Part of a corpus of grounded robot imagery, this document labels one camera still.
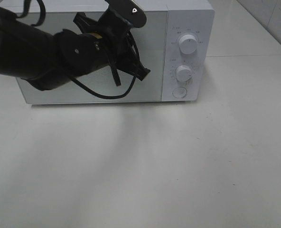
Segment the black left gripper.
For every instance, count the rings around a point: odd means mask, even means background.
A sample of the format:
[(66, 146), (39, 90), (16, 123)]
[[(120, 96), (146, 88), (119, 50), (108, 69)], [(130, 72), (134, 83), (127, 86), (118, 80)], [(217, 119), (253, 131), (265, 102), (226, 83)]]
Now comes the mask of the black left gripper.
[(113, 78), (123, 71), (143, 81), (150, 73), (140, 61), (131, 23), (111, 9), (98, 20), (84, 12), (76, 13), (73, 22), (81, 33), (64, 29), (55, 34), (56, 62), (74, 78), (109, 66)]

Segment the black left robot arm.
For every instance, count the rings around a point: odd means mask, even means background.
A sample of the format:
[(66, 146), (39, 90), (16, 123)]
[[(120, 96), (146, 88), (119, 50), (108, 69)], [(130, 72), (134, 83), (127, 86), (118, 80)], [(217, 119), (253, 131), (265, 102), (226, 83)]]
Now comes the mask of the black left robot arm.
[(139, 80), (150, 73), (140, 61), (131, 22), (111, 10), (98, 20), (78, 12), (73, 22), (80, 33), (64, 29), (50, 34), (18, 21), (14, 12), (0, 7), (0, 74), (49, 91), (68, 82), (82, 86), (79, 77), (104, 67), (111, 69), (117, 86), (121, 85), (120, 71)]

